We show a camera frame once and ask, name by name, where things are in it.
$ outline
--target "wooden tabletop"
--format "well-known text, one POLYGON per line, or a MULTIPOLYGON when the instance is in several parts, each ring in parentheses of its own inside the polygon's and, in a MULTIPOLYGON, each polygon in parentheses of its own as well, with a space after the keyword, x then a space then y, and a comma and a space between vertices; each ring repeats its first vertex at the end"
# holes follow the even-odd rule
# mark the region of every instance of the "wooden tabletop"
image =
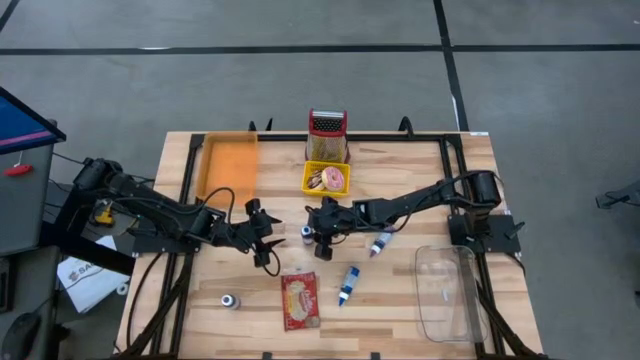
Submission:
MULTIPOLYGON (((180 194, 191 135, 168 133, 162 152, 155 189, 174 199, 180 194)), ((497 171, 489 136, 461 136, 469 170, 497 171)), ((268 238, 287 239, 275 248, 283 274, 308 270, 318 277, 320 328, 285 332, 280 279, 254 268, 250 255, 204 246, 195 257, 180 358, 260 358, 264 351, 272 352, 276 359, 369 358, 371 352, 381 353, 383 359, 475 358, 471 344, 428 340, 418 321, 412 262, 421 246, 450 244, 446 225, 449 208, 439 206, 414 214, 373 259, 368 253, 375 234, 353 234, 334 247, 331 262, 319 260, 313 256, 313 246, 304 246, 300 239, 300 228, 307 221, 304 206, 320 204, 319 198, 300 191, 304 146, 303 142, 259 143, 256 196, 270 215, 284 221, 274 225, 274 235, 268 238), (350 265, 360 268, 360 279, 347 304, 339 308, 339 287, 350 265), (222 308, 220 297, 225 293, 240 297, 239 310, 222 308)), ((350 196, 339 200, 343 205, 351 204, 353 199, 396 197, 443 178, 440 150, 435 143, 350 142, 349 148, 351 187, 350 196)), ((455 156, 451 158, 456 169, 455 156)), ((505 208, 503 203, 496 210, 505 208)), ((244 207, 236 204, 232 220, 245 219, 244 207)), ((156 263, 141 290, 133 318, 134 336, 158 306, 166 257, 156 263)), ((120 348, 125 348, 133 293, 152 258, 153 255, 145 255, 136 261, 117 339, 120 348)), ((487 260, 499 311, 527 346, 541 352, 522 270, 504 255, 489 254, 487 260)), ((163 337, 164 351, 168 350, 172 321, 170 313, 163 337)))

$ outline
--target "computer screen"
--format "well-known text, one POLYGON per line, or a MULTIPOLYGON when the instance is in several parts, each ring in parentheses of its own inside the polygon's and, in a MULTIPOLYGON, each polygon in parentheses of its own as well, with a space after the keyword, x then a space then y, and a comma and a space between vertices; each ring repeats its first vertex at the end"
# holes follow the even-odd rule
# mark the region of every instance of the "computer screen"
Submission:
POLYGON ((0 154, 66 140, 66 135, 0 87, 0 154))

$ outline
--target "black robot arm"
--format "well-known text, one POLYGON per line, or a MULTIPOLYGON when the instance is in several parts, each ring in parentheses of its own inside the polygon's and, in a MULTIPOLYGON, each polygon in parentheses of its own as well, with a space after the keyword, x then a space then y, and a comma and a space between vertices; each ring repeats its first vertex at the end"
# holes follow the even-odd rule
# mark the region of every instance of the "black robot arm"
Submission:
POLYGON ((183 243, 205 243, 212 246, 233 247, 243 253, 254 252, 254 265, 270 263, 272 248, 284 241, 268 243, 263 237, 273 233, 271 224, 281 221, 260 208, 260 200, 245 204, 247 221, 232 224, 230 214, 205 206, 220 188, 199 205, 180 204, 137 182, 122 171, 120 164, 104 159, 86 159, 85 166, 74 180, 75 189, 91 199, 111 199, 133 214, 150 220, 162 235, 183 243))
POLYGON ((308 225, 318 243, 315 256, 331 260, 332 239, 337 235, 400 231, 411 214, 438 205, 454 205, 465 209, 467 226, 471 232, 482 232, 489 212, 502 201, 495 179, 492 171, 472 171, 395 199, 356 200, 349 208, 330 197, 323 197, 320 208, 305 208, 309 213, 308 225), (467 195, 458 192, 457 185, 468 189, 467 195), (404 222, 389 230, 401 217, 405 217, 404 222))

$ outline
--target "food package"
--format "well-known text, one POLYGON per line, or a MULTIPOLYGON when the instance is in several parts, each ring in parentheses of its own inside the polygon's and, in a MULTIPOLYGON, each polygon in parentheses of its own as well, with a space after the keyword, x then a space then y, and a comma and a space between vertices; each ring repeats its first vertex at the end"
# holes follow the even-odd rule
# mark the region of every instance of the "food package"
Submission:
POLYGON ((282 276, 284 330, 320 327, 316 274, 282 276))

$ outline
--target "gray carpet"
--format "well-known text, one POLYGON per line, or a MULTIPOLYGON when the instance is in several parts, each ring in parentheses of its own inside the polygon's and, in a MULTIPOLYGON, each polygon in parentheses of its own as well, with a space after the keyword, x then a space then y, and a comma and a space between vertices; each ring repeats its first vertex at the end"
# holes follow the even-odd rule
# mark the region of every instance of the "gray carpet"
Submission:
MULTIPOLYGON (((8 0, 0 1, 6 6, 8 0)), ((640 39, 634 1, 445 0, 453 44, 618 44, 640 39)), ((21 0, 0 48, 439 44, 431 1, 21 0)), ((640 178, 640 54, 455 53, 469 127, 489 131, 522 233, 546 352, 640 353, 637 210, 594 197, 640 178)), ((56 151, 153 176, 171 130, 239 130, 274 118, 302 130, 310 107, 349 110, 352 130, 455 130, 441 53, 0 56, 0 79, 69 135, 56 151)), ((77 165, 55 159, 70 182, 77 165)), ((74 359, 111 351, 124 298, 61 310, 74 359)))

